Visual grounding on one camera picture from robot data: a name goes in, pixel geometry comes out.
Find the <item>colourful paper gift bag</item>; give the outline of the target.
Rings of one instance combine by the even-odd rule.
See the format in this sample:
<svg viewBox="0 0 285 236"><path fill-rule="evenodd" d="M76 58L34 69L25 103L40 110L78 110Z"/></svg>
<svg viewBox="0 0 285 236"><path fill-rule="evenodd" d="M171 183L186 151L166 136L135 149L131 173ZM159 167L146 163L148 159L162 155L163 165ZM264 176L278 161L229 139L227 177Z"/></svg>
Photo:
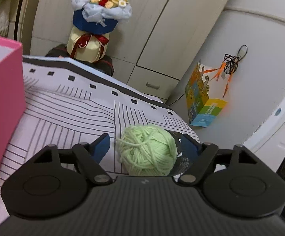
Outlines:
<svg viewBox="0 0 285 236"><path fill-rule="evenodd" d="M190 125L208 127L227 104L227 78L219 69L198 62L185 87Z"/></svg>

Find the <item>striped tablecloth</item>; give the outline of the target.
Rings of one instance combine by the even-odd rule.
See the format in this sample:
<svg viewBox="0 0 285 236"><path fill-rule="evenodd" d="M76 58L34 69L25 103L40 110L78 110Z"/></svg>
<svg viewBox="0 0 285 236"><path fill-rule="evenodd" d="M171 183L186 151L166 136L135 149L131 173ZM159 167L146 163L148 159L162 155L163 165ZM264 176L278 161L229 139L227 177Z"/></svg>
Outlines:
<svg viewBox="0 0 285 236"><path fill-rule="evenodd" d="M80 142L110 136L100 162L111 176L127 173L119 162L116 139L131 125L157 125L167 131L197 134L158 98L64 59L24 58L26 109L0 162L0 191L6 179L48 144L69 149ZM0 224L8 218L0 195Z"/></svg>

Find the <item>green yarn ball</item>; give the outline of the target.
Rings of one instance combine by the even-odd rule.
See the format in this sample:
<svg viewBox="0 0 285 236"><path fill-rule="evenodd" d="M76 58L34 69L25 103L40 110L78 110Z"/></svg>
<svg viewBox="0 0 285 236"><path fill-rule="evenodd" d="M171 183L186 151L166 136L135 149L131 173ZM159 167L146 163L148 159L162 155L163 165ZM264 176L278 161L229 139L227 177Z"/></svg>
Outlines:
<svg viewBox="0 0 285 236"><path fill-rule="evenodd" d="M156 125L125 128L117 139L117 151L130 176L167 176L178 156L173 136Z"/></svg>

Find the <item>dark suitcase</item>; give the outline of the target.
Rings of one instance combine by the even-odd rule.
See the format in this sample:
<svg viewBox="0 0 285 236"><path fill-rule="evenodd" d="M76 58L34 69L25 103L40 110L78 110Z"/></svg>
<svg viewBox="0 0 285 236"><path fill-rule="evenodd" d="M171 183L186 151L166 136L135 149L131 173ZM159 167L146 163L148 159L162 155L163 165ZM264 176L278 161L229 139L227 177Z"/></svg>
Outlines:
<svg viewBox="0 0 285 236"><path fill-rule="evenodd" d="M65 44L59 44L56 47L52 48L47 52L45 57L63 57L67 58L69 57L69 53L67 52L67 46ZM114 74L114 67L112 64L112 59L105 55L101 60L96 61L96 62L88 62L88 61L82 61L82 60L77 60L76 61L87 65L91 68L95 68L98 71L101 71L109 76L113 76Z"/></svg>

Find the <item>beige three-door wardrobe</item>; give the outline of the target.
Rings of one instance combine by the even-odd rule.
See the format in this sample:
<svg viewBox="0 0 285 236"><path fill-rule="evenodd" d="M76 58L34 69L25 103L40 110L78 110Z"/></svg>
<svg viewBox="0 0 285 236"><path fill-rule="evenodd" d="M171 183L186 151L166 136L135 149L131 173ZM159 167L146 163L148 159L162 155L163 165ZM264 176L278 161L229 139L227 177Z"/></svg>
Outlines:
<svg viewBox="0 0 285 236"><path fill-rule="evenodd" d="M129 0L132 17L110 34L115 78L168 99L228 0Z"/></svg>

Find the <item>flower bouquet blue wrap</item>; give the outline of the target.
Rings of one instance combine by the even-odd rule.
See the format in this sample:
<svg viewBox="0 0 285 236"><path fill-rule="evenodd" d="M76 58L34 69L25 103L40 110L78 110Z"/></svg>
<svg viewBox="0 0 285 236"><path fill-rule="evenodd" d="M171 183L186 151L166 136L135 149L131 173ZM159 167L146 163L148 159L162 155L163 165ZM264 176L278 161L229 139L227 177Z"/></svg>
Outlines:
<svg viewBox="0 0 285 236"><path fill-rule="evenodd" d="M119 22L132 16L128 0L71 0L73 27L67 52L73 59L94 63L101 60L109 44L109 34Z"/></svg>

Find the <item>black clothes rack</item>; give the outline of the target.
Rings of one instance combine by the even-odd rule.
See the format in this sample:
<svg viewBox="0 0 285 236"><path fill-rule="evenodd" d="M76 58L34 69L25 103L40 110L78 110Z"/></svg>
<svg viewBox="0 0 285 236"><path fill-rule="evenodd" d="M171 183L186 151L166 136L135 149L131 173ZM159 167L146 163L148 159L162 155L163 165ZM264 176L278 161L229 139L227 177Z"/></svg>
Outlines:
<svg viewBox="0 0 285 236"><path fill-rule="evenodd" d="M20 20L22 4L23 4L23 0L19 0L18 5L17 5L15 26L14 26L14 33L13 33L13 40L15 41L17 40L17 34L19 32L19 20Z"/></svg>

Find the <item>white door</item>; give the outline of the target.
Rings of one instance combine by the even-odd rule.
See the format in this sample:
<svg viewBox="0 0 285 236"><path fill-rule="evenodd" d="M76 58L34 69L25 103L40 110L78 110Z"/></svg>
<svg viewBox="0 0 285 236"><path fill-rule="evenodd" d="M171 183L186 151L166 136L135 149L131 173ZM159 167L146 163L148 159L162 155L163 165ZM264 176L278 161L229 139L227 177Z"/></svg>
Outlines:
<svg viewBox="0 0 285 236"><path fill-rule="evenodd" d="M285 157L285 97L276 110L261 124L244 146L273 171Z"/></svg>

